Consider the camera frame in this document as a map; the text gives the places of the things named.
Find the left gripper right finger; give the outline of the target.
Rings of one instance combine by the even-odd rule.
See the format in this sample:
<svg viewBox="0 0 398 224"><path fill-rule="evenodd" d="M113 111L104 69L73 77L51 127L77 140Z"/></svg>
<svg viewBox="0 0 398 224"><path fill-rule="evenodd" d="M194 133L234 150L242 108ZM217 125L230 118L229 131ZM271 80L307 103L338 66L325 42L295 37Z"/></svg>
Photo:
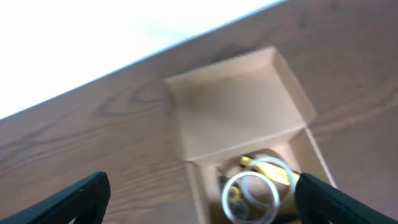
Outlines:
<svg viewBox="0 0 398 224"><path fill-rule="evenodd" d="M300 175L294 198L303 224L397 224L309 173Z"/></svg>

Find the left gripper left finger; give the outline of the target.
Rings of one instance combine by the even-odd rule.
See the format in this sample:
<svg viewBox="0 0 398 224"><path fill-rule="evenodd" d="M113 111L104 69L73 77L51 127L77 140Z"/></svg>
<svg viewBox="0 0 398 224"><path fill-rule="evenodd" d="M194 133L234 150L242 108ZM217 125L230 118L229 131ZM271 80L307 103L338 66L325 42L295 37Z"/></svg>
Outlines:
<svg viewBox="0 0 398 224"><path fill-rule="evenodd" d="M110 196L107 174L95 172L43 201L1 220L1 223L101 224Z"/></svg>

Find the clear tape roll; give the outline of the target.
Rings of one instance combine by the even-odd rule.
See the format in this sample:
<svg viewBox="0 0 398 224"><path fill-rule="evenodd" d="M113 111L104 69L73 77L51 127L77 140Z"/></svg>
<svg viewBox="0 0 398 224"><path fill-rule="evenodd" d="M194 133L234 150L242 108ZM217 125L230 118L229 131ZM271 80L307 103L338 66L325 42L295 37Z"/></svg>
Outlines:
<svg viewBox="0 0 398 224"><path fill-rule="evenodd" d="M280 196L280 210L289 208L293 204L292 197L300 174L298 172L294 172L284 161L271 156L258 158L242 156L240 158L239 165L244 170L258 172L271 181L289 187L287 196Z"/></svg>

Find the white tape roll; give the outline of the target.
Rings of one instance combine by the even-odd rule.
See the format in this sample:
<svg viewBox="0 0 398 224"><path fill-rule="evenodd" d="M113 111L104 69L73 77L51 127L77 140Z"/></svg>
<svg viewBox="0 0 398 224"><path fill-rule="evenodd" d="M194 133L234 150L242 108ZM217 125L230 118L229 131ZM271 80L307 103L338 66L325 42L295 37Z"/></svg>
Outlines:
<svg viewBox="0 0 398 224"><path fill-rule="evenodd" d="M231 208L230 202L229 202L229 190L233 186L233 184L238 180L242 179L243 177L257 177L258 179L262 180L269 188L271 192L271 204L269 205L269 209L267 212L259 219L257 220L245 220L237 217L233 213L233 209ZM259 174L257 172L253 171L246 171L246 172L240 172L231 178L229 178L222 190L221 194L221 204L222 204L222 209L224 211L224 214L228 218L228 220L231 223L234 224L247 224L247 223L271 223L274 218L276 217L278 211L279 211L279 206L280 206L280 197L279 193L277 191L276 186L264 175Z"/></svg>

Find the yellow black correction tape dispenser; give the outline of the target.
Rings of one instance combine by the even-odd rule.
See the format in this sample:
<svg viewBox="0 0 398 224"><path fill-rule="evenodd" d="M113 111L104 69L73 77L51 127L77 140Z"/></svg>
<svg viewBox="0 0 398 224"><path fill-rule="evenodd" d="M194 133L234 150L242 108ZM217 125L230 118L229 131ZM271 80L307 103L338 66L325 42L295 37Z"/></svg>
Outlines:
<svg viewBox="0 0 398 224"><path fill-rule="evenodd" d="M222 193L229 178L218 171L218 180L220 185L220 192ZM250 208L247 201L243 198L239 185L234 183L228 190L228 203L231 206L231 211L238 219L248 220L250 217Z"/></svg>

